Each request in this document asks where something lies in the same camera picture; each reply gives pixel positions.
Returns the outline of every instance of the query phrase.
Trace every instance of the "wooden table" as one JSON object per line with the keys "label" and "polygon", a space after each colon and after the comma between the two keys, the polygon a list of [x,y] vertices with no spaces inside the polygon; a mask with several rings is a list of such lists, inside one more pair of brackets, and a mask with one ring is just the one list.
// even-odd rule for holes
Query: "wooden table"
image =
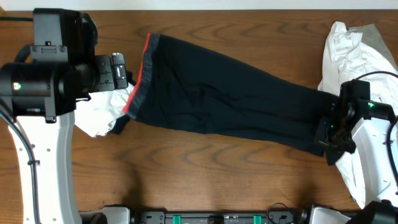
{"label": "wooden table", "polygon": [[[8,12],[8,16],[31,16]],[[398,11],[96,11],[97,54],[122,52],[136,78],[148,32],[201,45],[290,82],[316,88],[335,21],[374,23],[398,60]],[[32,23],[0,22],[0,65],[33,42]],[[0,223],[20,223],[11,135],[0,121]],[[138,210],[265,210],[274,202],[355,209],[335,166],[273,142],[202,135],[130,121],[120,136],[75,128],[73,176],[80,210],[125,203]]]}

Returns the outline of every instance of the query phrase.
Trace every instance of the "crumpled white towel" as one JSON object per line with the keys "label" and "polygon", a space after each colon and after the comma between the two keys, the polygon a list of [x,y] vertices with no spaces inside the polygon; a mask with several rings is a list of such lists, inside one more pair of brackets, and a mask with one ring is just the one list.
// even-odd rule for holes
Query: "crumpled white towel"
{"label": "crumpled white towel", "polygon": [[[397,71],[378,51],[361,42],[362,33],[346,30],[342,22],[335,22],[323,51],[321,91],[340,94],[340,85],[360,75],[375,71]],[[398,79],[385,74],[363,78],[371,83],[371,99],[390,104],[398,113]],[[336,163],[351,195],[361,208],[365,206],[365,184],[358,150],[344,153]]]}
{"label": "crumpled white towel", "polygon": [[126,89],[90,93],[90,101],[76,104],[76,126],[91,137],[105,136],[113,129],[116,119],[124,115],[122,110],[133,89],[129,83]]}

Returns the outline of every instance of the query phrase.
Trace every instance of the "green clip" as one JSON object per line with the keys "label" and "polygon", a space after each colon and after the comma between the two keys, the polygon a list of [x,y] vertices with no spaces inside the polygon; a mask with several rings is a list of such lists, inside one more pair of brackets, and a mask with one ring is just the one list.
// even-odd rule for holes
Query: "green clip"
{"label": "green clip", "polygon": [[254,220],[253,224],[261,224],[261,215],[255,215],[253,217],[253,220]]}
{"label": "green clip", "polygon": [[181,224],[181,215],[173,216],[173,224]]}

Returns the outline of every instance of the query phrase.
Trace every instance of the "black cloth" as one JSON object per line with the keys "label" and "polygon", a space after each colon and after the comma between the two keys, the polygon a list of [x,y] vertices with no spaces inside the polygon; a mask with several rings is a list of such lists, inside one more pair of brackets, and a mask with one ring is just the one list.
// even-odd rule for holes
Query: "black cloth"
{"label": "black cloth", "polygon": [[188,42],[149,34],[124,110],[154,126],[274,141],[322,156],[315,131],[337,100]]}

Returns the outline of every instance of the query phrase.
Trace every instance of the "wire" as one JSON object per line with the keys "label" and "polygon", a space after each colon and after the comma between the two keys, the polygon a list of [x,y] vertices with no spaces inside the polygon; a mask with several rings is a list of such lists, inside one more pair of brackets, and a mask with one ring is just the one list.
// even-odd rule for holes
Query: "wire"
{"label": "wire", "polygon": [[288,209],[288,211],[290,212],[290,214],[293,215],[293,223],[294,223],[294,214],[289,210],[288,206],[286,206],[284,203],[282,202],[277,202],[277,203],[273,203],[267,210],[267,219],[272,223],[272,224],[276,224],[276,222],[274,222],[271,218],[269,218],[269,213],[271,212],[271,209],[275,206],[275,205],[283,205],[285,208]]}
{"label": "wire", "polygon": [[391,142],[391,132],[392,132],[392,129],[394,128],[394,126],[397,124],[397,122],[398,122],[398,116],[395,118],[395,120],[388,127],[387,134],[386,134],[386,146],[387,146],[388,158],[390,160],[392,173],[394,174],[394,178],[395,178],[397,186],[398,186],[398,171],[397,171],[396,163],[394,162],[394,158],[392,156],[392,149],[391,149],[391,144],[392,144],[392,142]]}
{"label": "wire", "polygon": [[398,75],[397,75],[397,74],[394,74],[394,73],[392,73],[392,72],[376,71],[376,72],[369,72],[369,73],[367,73],[367,74],[361,75],[360,77],[355,78],[355,80],[359,80],[359,79],[361,79],[361,78],[363,78],[363,77],[366,77],[366,76],[368,76],[368,75],[374,75],[374,74],[387,74],[387,75],[392,75],[393,77],[398,78]]}
{"label": "wire", "polygon": [[36,172],[36,163],[38,161],[35,160],[35,156],[32,152],[32,148],[27,142],[25,136],[21,133],[18,127],[2,112],[0,111],[1,118],[10,126],[10,128],[17,134],[21,142],[23,143],[26,153],[29,157],[28,165],[30,165],[30,174],[32,177],[32,198],[33,198],[33,214],[35,224],[40,224],[39,218],[39,199],[37,196],[37,172]]}
{"label": "wire", "polygon": [[26,22],[33,22],[33,18],[0,16],[0,21],[19,21],[19,22],[26,21]]}

